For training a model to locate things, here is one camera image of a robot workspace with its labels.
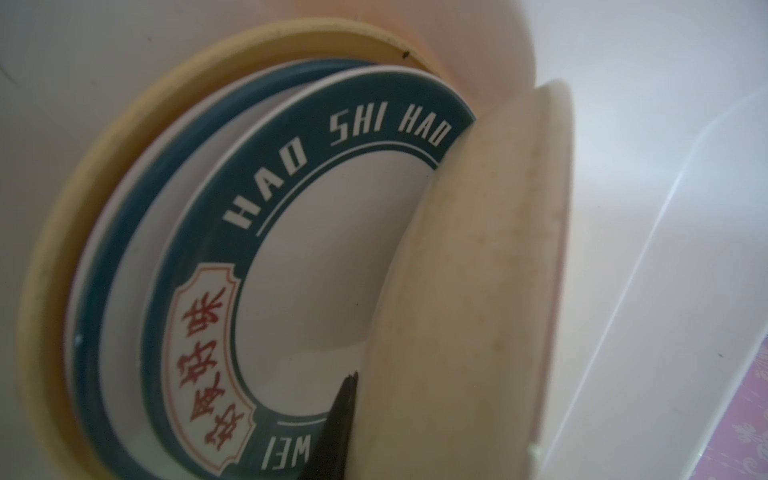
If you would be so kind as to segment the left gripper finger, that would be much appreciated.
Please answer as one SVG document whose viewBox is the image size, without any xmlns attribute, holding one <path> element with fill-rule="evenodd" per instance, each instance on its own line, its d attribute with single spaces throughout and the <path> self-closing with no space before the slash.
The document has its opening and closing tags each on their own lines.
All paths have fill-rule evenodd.
<svg viewBox="0 0 768 480">
<path fill-rule="evenodd" d="M 343 480 L 355 411 L 359 373 L 347 376 L 332 404 L 302 480 Z"/>
</svg>

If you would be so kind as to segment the beige plate brown rim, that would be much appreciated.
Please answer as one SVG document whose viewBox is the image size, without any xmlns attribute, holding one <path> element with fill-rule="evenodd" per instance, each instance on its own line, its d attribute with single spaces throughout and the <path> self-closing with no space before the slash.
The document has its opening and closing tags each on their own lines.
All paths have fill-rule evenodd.
<svg viewBox="0 0 768 480">
<path fill-rule="evenodd" d="M 375 309 L 349 479 L 528 479 L 557 323 L 573 104 L 554 80 L 469 127 L 431 179 Z"/>
</svg>

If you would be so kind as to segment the small green lettered rim plate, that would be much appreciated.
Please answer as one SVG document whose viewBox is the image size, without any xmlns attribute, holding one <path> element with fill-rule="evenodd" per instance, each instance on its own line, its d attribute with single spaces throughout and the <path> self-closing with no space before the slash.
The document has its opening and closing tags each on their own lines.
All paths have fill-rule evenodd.
<svg viewBox="0 0 768 480">
<path fill-rule="evenodd" d="M 397 244 L 473 123 L 445 82 L 349 69 L 224 155 L 161 257 L 141 344 L 155 434 L 195 479 L 293 479 L 362 357 Z"/>
</svg>

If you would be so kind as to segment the large green red rimmed plate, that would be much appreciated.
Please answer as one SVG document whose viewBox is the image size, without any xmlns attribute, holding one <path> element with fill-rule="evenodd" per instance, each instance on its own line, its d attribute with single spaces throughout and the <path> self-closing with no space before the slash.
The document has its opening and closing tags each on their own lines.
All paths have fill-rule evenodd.
<svg viewBox="0 0 768 480">
<path fill-rule="evenodd" d="M 241 77 L 189 107 L 138 157 L 102 209 L 66 311 L 65 374 L 87 443 L 121 479 L 185 479 L 146 414 L 139 344 L 154 271 L 187 201 L 225 149 L 303 87 L 355 65 L 304 59 Z"/>
</svg>

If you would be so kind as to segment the pale yellow round plate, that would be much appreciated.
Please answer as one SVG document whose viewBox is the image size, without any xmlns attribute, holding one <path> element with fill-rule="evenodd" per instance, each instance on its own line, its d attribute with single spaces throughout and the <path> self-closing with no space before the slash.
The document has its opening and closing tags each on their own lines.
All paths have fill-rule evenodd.
<svg viewBox="0 0 768 480">
<path fill-rule="evenodd" d="M 97 218 L 139 155 L 180 115 L 257 70 L 292 60 L 352 58 L 441 73 L 395 33 L 338 17 L 278 21 L 193 55 L 146 89 L 79 161 L 40 232 L 23 282 L 14 339 L 17 389 L 36 441 L 62 479 L 110 479 L 86 440 L 63 364 L 64 317 Z"/>
</svg>

